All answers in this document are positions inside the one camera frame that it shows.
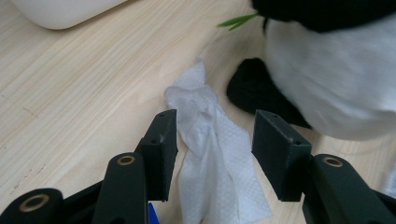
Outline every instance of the paper towel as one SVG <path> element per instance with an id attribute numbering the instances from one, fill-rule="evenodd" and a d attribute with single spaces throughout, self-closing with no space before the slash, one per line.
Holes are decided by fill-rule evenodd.
<path id="1" fill-rule="evenodd" d="M 198 62 L 165 91 L 188 146 L 178 180 L 183 222 L 254 223 L 272 215 L 256 176 L 248 132 L 234 124 L 205 84 Z"/>

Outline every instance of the stuffed panda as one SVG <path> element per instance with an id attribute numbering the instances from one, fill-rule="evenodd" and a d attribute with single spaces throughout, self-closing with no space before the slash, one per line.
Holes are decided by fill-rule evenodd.
<path id="1" fill-rule="evenodd" d="M 396 133 L 396 1 L 252 0 L 265 63 L 244 60 L 227 87 L 255 113 L 341 139 Z"/>

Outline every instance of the blue object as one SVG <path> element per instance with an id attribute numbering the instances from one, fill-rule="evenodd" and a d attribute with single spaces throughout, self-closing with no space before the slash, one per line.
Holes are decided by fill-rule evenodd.
<path id="1" fill-rule="evenodd" d="M 160 221 L 157 218 L 157 214 L 155 213 L 152 203 L 148 204 L 148 224 L 160 224 Z"/>

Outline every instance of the white tissue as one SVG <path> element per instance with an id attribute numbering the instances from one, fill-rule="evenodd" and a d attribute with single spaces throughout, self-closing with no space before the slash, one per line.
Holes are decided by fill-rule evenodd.
<path id="1" fill-rule="evenodd" d="M 248 132 L 234 124 L 205 84 L 198 62 L 165 91 L 188 146 L 178 180 L 183 223 L 254 223 L 272 215 L 256 176 Z"/>

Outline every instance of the wood grain surface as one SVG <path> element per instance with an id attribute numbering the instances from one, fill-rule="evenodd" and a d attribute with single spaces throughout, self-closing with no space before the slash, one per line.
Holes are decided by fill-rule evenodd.
<path id="1" fill-rule="evenodd" d="M 67 197 L 103 179 L 108 161 L 133 151 L 167 109 L 164 90 L 197 58 L 229 117 L 252 133 L 254 117 L 224 92 L 243 59 L 263 57 L 262 20 L 231 32 L 216 27 L 250 12 L 240 0 L 138 0 L 52 31 L 0 0 L 0 211 L 32 189 L 56 188 Z M 382 189 L 396 134 L 349 142 L 296 129 L 314 154 L 348 160 Z M 182 223 L 177 174 L 187 149 L 180 140 L 178 148 L 170 200 L 154 203 L 162 224 Z M 274 213 L 259 223 L 304 223 L 302 205 L 279 202 L 257 171 Z"/>

